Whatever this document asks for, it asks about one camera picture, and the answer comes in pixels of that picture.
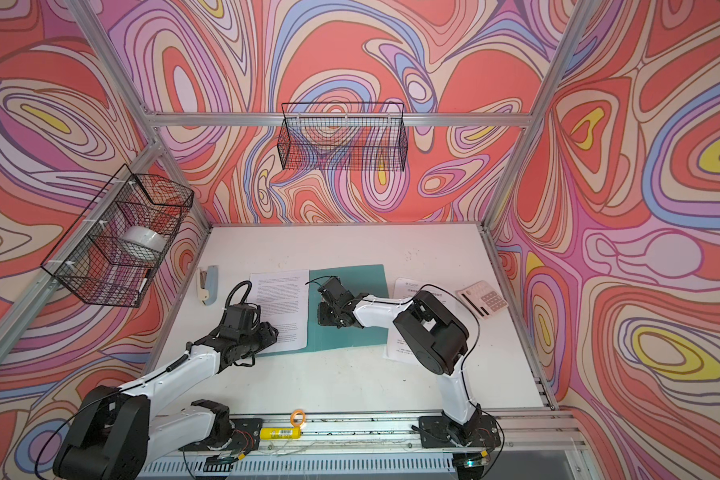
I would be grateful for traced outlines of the teal folder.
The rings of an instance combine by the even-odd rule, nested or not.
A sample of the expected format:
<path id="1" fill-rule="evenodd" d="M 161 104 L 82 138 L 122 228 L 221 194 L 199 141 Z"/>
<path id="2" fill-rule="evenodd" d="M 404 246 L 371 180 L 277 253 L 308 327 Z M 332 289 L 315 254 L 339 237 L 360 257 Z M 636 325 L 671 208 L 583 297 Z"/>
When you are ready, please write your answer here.
<path id="1" fill-rule="evenodd" d="M 363 320 L 359 309 L 374 300 L 389 305 L 381 264 L 253 274 L 249 300 L 261 320 L 278 331 L 265 356 L 381 345 L 387 328 Z"/>

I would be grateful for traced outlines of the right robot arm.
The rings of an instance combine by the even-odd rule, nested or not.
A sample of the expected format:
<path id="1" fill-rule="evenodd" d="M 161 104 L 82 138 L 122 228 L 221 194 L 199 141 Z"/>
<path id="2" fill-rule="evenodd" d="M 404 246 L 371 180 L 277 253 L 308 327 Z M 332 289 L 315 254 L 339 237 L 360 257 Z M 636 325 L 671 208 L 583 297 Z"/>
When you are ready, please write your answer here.
<path id="1" fill-rule="evenodd" d="M 329 276 L 317 291 L 319 325 L 395 331 L 418 363 L 437 377 L 441 414 L 419 419 L 416 430 L 423 442 L 467 447 L 476 440 L 482 410 L 471 399 L 463 367 L 470 334 L 433 293 L 421 288 L 402 299 L 355 295 L 336 276 Z"/>

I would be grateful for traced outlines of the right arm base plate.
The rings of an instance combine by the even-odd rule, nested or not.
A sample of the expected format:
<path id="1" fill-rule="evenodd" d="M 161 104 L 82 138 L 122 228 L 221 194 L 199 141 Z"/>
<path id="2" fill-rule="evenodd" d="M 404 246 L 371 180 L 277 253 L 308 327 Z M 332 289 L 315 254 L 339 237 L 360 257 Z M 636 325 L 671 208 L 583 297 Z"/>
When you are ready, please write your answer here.
<path id="1" fill-rule="evenodd" d="M 466 424 L 458 424 L 445 415 L 421 416 L 411 430 L 419 435 L 424 448 L 480 448 L 492 451 L 502 443 L 494 419 L 481 414 Z"/>

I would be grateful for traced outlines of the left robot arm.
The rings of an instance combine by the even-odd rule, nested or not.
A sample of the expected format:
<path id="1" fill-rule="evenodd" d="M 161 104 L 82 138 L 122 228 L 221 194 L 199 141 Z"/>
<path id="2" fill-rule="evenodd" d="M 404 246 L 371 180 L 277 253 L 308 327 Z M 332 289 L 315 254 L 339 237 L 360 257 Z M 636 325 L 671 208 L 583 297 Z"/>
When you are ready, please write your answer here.
<path id="1" fill-rule="evenodd" d="M 220 323 L 186 345 L 173 362 L 117 387 L 90 391 L 72 417 L 52 471 L 62 479 L 135 479 L 151 462 L 191 444 L 224 449 L 234 436 L 227 406 L 197 400 L 164 410 L 195 385 L 230 366 L 250 368 L 276 344 L 276 327 L 256 304 L 225 308 Z"/>

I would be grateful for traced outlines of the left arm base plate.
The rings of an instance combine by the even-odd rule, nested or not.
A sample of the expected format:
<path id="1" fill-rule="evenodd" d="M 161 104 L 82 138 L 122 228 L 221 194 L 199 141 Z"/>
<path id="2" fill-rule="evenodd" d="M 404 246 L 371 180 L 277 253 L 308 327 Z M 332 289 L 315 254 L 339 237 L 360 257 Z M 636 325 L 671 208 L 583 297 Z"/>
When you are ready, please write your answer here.
<path id="1" fill-rule="evenodd" d="M 250 453 L 259 448 L 262 418 L 235 418 L 229 427 L 213 427 L 210 436 L 204 440 L 180 447 L 182 452 Z"/>

